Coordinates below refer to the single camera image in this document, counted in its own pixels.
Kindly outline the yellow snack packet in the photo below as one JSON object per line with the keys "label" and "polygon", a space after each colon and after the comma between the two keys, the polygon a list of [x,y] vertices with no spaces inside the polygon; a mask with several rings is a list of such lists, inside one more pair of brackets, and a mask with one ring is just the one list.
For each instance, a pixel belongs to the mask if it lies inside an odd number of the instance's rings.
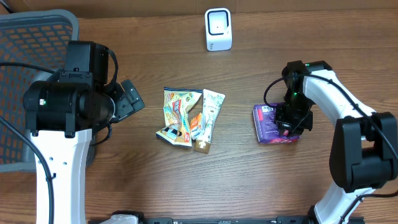
{"label": "yellow snack packet", "polygon": [[202,90],[165,87],[163,105],[165,127],[157,131],[156,136],[174,146],[192,147],[188,114],[202,94]]}

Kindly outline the red purple pad packet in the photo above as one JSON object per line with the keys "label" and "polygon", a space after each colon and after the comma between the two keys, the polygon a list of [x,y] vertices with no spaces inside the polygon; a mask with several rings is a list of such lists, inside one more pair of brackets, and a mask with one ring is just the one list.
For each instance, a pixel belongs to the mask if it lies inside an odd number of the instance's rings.
{"label": "red purple pad packet", "polygon": [[258,142],[261,144],[297,142],[300,139],[300,136],[287,137],[279,133],[279,130],[274,123],[275,112],[275,108],[271,108],[265,104],[254,105],[252,115]]}

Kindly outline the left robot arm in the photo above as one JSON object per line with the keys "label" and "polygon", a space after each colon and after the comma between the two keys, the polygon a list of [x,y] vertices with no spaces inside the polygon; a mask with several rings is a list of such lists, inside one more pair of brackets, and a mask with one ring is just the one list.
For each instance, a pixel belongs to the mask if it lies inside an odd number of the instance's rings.
{"label": "left robot arm", "polygon": [[94,135],[143,109],[130,80],[59,70],[24,95],[37,169],[37,223],[85,223],[85,174]]}

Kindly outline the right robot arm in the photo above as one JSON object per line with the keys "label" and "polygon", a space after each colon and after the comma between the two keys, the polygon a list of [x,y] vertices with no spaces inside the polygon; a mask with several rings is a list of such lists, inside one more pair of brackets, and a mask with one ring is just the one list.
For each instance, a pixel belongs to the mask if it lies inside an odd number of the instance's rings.
{"label": "right robot arm", "polygon": [[317,105],[334,126],[329,157],[333,182],[325,196],[308,211],[306,223],[349,223],[366,198],[397,178],[397,119],[360,102],[337,79],[324,61],[287,63],[281,80],[287,86],[284,102],[275,106],[275,124],[285,137],[311,130]]}

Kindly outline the orange tissue packet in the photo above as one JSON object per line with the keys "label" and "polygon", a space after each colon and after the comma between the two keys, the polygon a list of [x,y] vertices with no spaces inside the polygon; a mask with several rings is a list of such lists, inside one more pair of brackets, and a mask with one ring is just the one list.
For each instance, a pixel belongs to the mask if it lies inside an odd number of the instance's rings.
{"label": "orange tissue packet", "polygon": [[191,136],[193,140],[196,140],[199,136],[204,133],[205,130],[205,118],[202,113],[199,113],[190,122]]}

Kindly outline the white gold cream tube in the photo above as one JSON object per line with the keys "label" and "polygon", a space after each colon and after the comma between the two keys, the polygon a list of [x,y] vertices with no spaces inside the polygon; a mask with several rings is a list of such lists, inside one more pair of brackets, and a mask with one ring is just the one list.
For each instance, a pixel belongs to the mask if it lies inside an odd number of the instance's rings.
{"label": "white gold cream tube", "polygon": [[205,119],[204,130],[195,140],[194,150],[208,154],[217,117],[220,113],[225,95],[215,91],[203,90],[202,115]]}

